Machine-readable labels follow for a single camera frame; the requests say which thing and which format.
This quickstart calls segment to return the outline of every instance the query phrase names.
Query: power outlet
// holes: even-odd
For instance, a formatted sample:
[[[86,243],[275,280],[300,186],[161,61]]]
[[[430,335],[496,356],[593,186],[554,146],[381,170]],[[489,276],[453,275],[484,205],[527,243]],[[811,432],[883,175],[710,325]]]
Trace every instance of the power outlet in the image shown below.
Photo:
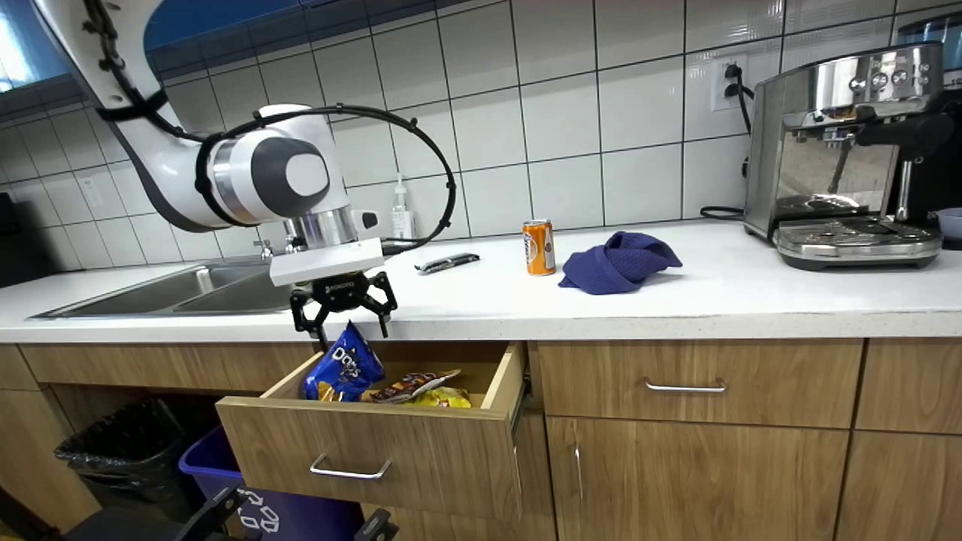
[[[738,109],[738,100],[733,100],[733,97],[728,100],[728,97],[725,97],[725,88],[731,83],[731,81],[725,79],[725,69],[728,69],[731,64],[737,64],[737,67],[742,67],[742,73],[749,73],[749,56],[744,56],[744,55],[716,56],[716,61],[710,64],[710,112]]]

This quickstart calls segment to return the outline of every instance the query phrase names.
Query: drip tray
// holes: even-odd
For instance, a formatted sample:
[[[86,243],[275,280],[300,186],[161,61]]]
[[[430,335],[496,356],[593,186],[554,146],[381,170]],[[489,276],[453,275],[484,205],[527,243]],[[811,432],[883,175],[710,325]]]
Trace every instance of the drip tray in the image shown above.
[[[796,269],[921,269],[938,255],[939,237],[924,229],[846,217],[780,223],[771,243]]]

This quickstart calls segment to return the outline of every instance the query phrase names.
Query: open drawer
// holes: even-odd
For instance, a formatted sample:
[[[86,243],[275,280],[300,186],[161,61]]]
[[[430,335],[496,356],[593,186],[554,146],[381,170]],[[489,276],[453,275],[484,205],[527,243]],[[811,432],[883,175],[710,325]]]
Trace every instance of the open drawer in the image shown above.
[[[218,422],[250,488],[466,517],[516,513],[514,422],[524,346],[381,346],[388,383],[463,370],[474,410],[300,401],[310,358],[261,398],[226,398]]]

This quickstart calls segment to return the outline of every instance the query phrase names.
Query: blue trash bin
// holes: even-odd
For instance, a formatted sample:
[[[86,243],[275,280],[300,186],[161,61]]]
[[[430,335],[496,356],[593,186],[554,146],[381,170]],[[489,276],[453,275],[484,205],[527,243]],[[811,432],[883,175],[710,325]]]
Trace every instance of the blue trash bin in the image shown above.
[[[250,498],[237,509],[239,525],[265,541],[350,541],[364,525],[357,501],[242,488],[237,461],[218,427],[182,450],[181,471],[190,474],[207,498],[212,498],[221,488],[239,488],[239,493]]]

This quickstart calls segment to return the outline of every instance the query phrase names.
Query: soda can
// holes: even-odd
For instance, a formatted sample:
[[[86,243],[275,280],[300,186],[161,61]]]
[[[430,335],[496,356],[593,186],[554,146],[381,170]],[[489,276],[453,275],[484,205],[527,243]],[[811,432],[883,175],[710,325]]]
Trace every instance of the soda can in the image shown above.
[[[546,276],[555,272],[549,220],[524,223],[524,260],[530,265],[530,275],[535,276]]]

